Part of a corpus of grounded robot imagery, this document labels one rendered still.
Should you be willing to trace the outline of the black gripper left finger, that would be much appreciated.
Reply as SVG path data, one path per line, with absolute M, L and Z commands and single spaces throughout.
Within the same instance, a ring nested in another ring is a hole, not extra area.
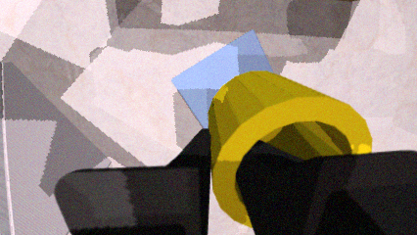
M 181 225 L 208 235 L 208 128 L 167 165 L 83 168 L 64 175 L 54 196 L 70 235 L 82 228 Z

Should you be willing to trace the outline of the yellow cup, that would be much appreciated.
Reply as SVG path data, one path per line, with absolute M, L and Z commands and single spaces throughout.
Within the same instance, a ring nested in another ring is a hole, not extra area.
M 366 120 L 350 104 L 268 70 L 222 85 L 208 110 L 208 129 L 214 196 L 233 221 L 250 228 L 236 172 L 256 141 L 304 160 L 372 152 Z

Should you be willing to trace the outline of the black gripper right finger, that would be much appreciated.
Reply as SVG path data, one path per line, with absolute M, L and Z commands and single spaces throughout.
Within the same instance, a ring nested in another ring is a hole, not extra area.
M 417 185 L 417 151 L 304 160 L 258 140 L 243 156 L 236 180 L 255 235 L 315 235 L 335 191 Z

